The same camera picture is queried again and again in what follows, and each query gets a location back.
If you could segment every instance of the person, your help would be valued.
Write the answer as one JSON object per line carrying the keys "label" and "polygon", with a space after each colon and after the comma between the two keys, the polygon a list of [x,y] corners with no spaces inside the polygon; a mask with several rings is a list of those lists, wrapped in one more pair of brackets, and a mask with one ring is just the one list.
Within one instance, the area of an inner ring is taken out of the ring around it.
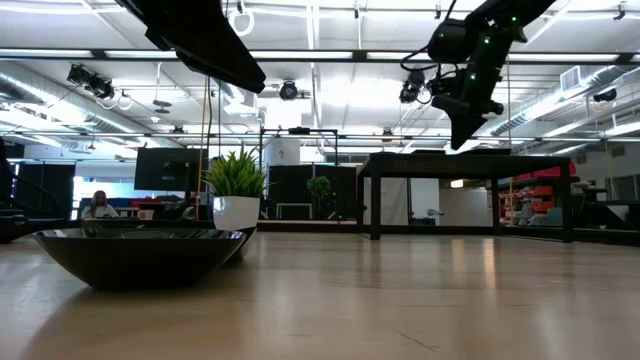
{"label": "person", "polygon": [[91,206],[87,206],[82,210],[82,219],[99,219],[103,217],[119,217],[116,210],[107,204],[107,194],[98,190],[93,194]]}

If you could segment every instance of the black table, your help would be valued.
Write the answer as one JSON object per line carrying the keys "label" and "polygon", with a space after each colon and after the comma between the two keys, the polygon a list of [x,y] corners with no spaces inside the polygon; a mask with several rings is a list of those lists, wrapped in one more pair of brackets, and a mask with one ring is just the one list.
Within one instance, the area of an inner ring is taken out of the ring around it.
{"label": "black table", "polygon": [[[562,202],[562,240],[573,241],[570,170],[567,157],[538,157],[510,155],[441,155],[441,154],[371,154],[358,172],[358,225],[368,228],[371,240],[380,240],[382,178],[480,179],[491,180],[493,230],[500,234],[500,206],[498,179],[539,170],[560,167],[558,190]],[[371,225],[366,227],[364,216],[364,179],[371,178]]]}

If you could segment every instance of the white pot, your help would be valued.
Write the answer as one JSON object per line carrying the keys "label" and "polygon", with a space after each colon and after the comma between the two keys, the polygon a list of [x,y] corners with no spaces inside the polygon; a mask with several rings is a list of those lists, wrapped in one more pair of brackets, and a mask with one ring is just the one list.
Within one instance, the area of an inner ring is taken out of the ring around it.
{"label": "white pot", "polygon": [[213,199],[213,222],[218,230],[255,227],[260,214],[260,198],[220,196]]}

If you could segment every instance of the potted plant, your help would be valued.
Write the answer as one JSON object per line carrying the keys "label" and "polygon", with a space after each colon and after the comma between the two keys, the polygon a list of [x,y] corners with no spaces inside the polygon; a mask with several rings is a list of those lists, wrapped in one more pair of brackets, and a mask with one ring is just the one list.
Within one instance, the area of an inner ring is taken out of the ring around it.
{"label": "potted plant", "polygon": [[221,156],[203,174],[203,182],[214,194],[213,221],[216,229],[254,228],[258,223],[265,175],[256,166],[253,151]]}
{"label": "potted plant", "polygon": [[315,177],[307,180],[307,190],[313,198],[314,218],[323,218],[324,205],[327,203],[329,195],[331,195],[331,182],[326,176]]}

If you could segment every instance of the green plant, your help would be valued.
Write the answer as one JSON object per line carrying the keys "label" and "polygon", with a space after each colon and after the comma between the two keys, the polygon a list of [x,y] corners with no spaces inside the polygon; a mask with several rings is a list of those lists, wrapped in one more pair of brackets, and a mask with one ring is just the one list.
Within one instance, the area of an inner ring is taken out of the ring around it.
{"label": "green plant", "polygon": [[331,194],[331,182],[326,176],[309,179],[307,180],[307,190],[315,201],[322,202]]}
{"label": "green plant", "polygon": [[216,196],[262,197],[265,175],[255,164],[254,150],[243,149],[238,156],[235,151],[226,158],[221,156],[203,172],[202,181],[211,186]]}

